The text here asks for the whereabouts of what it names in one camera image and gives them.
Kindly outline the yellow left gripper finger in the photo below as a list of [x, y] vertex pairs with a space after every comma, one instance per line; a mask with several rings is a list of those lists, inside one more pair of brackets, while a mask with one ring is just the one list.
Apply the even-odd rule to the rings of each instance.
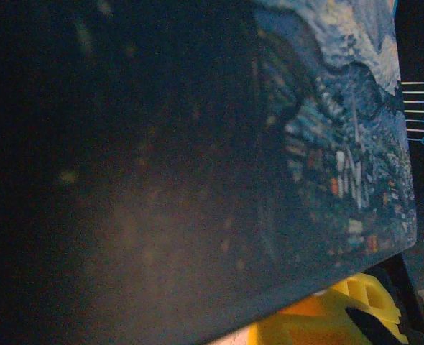
[[253, 323], [248, 345], [410, 345], [400, 309], [372, 275], [357, 273]]

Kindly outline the starry night print box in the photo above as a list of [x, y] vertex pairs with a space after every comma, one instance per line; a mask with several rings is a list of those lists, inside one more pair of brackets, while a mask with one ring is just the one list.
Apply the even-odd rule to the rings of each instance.
[[0, 0], [0, 345], [199, 345], [411, 247], [395, 0]]

